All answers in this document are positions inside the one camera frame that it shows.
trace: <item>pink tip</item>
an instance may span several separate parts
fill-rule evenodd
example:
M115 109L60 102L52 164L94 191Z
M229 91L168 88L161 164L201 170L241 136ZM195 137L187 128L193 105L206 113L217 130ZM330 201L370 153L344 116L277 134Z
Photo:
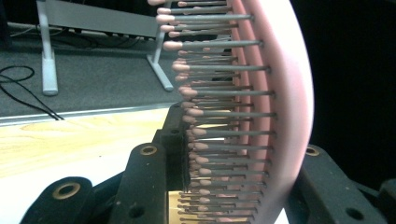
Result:
M151 6L158 6L159 4L164 4L165 0L148 0L148 4Z
M210 199L208 199L208 198L200 198L199 202L200 203L210 203Z
M196 120L192 116L185 115L185 116L183 116L183 121L188 122L188 123L195 123Z
M197 183L197 182L191 182L190 185L191 185L192 187L201 186L201 185L200 185L199 183Z
M158 22L159 24L165 24L165 23L174 21L174 20L175 20L175 17L174 17L174 16L171 16L171 15L158 15L158 16L156 17L156 20L157 20L157 22Z
M187 76L189 76L190 74L189 73L179 73L179 74L177 74L178 76L181 76L181 77L187 77Z
M212 171L209 169L206 169L206 168L201 168L201 169L199 169L199 173L201 175L210 175L210 174L212 174Z
M210 181L210 180L200 180L199 183L200 183L202 186L208 186L208 185L211 185L211 184L212 184L212 181Z
M183 92L184 90L190 90L190 89L191 89L191 87L189 87L189 86L180 86L177 90L179 92Z
M180 77L180 76L175 77L175 81L185 81L187 79L188 77Z
M178 51L178 55L179 56L184 56L184 55L187 55L187 54L189 54L186 50L179 50Z
M178 5L179 7L186 7L186 6L187 6L187 3L186 3L186 2L178 2L177 5Z
M167 7L159 7L157 9L157 13L160 15L169 15L171 14L171 9Z
M193 106L195 106L195 103L192 103L192 102L183 102L183 103L181 103L181 107L183 107L183 108L191 108Z
M192 97L192 96L196 96L198 94L198 91L195 91L195 90L183 90L180 93L183 96Z
M210 194L210 190L208 190L208 189L200 189L199 193L202 194L202 195L208 195L208 194Z
M162 25L161 26L161 31L163 32L171 32L175 30L175 26L170 26L170 25Z
M204 114L204 111L199 110L199 109L188 109L187 110L187 114L191 115L193 117L199 117L199 116L202 116Z
M202 166L200 164L192 164L190 166L190 168L192 168L193 170L198 170L198 169L202 168Z
M178 37L180 36L180 32L169 32L170 37Z
M196 135L200 136L200 135L205 135L205 134L206 134L206 131L205 131L205 129L194 128L194 129L192 129L192 133L193 133L195 136L196 136Z
M163 43L163 48L166 50L178 50L183 47L183 42L176 41L165 41Z
M205 150L207 149L207 144L204 143L194 143L193 147L199 150Z
M189 154L190 160L195 160L195 158L197 158L197 157L198 157L198 155L195 154L195 153L190 153L190 154Z
M198 207L198 211L200 211L200 212L206 212L207 210L209 210L209 209L206 206L199 206Z
M178 63L178 64L186 64L186 61L182 61L182 60L176 60L173 61L173 64Z
M190 71L190 67L189 67L188 65L185 65L185 64L178 64L178 63L174 63L174 64L172 65L172 69L173 69L175 72L187 72L187 71Z
M195 160L196 162L198 162L198 164L204 164L209 162L209 159L205 157L197 157L195 158Z

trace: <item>metal stand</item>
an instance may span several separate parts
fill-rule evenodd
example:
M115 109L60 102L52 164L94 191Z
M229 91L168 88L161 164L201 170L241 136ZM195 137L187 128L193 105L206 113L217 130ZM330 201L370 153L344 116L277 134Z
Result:
M171 7L172 3L168 2L165 3L165 7ZM161 81L163 84L163 87L167 91L172 91L174 89L172 83L169 81L168 77L166 76L165 72L161 68L161 66L158 64L158 61L160 60L161 56L161 50L163 48L163 38L165 37L165 32L161 31L160 26L158 26L158 32L157 32L157 47L154 51L154 56L147 55L148 63L151 65L152 70L154 70L155 74L157 75L158 79Z
M36 3L41 28L41 39L43 41L43 94L56 95L58 94L58 82L56 78L55 54L50 45L50 27L46 3L45 1L36 1Z
M153 59L148 56L148 61L165 89L167 91L173 89L158 65L164 33L157 31L158 25L155 18L57 0L36 0L36 4L43 41L43 93L45 95L58 93L55 56L50 44L49 24L127 35L157 36L157 50Z

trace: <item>metal leg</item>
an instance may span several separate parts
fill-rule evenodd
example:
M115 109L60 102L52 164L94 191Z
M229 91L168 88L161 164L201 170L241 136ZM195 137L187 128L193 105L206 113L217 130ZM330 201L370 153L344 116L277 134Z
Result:
M55 54L50 45L50 28L47 17L46 1L36 0L38 19L40 22L41 39L43 41L42 73L43 93L45 95L58 94L58 83L56 78Z
M165 7L170 7L171 2L165 3ZM163 69L160 67L158 64L158 61L160 60L161 56L161 50L163 48L163 39L165 37L165 32L162 32L160 29L160 26L158 26L158 33L157 33L157 48L155 49L154 55L148 55L147 59L149 64L151 65L152 69L154 70L155 74L157 75L158 79L161 81L163 84L163 87L167 91L172 91L174 87L172 86L172 83L169 81L168 77L166 76L165 72Z

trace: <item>wooden surface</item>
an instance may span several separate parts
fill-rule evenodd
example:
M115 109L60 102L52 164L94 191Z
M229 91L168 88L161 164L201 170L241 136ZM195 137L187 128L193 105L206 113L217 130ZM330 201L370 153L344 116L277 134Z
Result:
M168 109L0 128L0 178L53 165L128 153L151 142Z

